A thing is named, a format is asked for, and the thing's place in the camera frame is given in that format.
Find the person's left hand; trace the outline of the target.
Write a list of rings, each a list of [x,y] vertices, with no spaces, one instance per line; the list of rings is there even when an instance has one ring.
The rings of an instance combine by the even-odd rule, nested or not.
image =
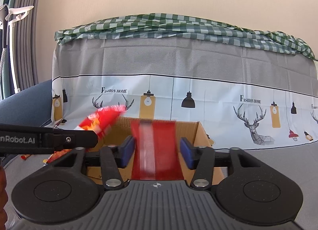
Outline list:
[[[7,213],[4,209],[6,203],[8,202],[8,195],[5,190],[7,186],[7,179],[5,175],[5,171],[3,167],[1,166],[0,169],[0,228],[6,229],[5,223],[7,222]]]

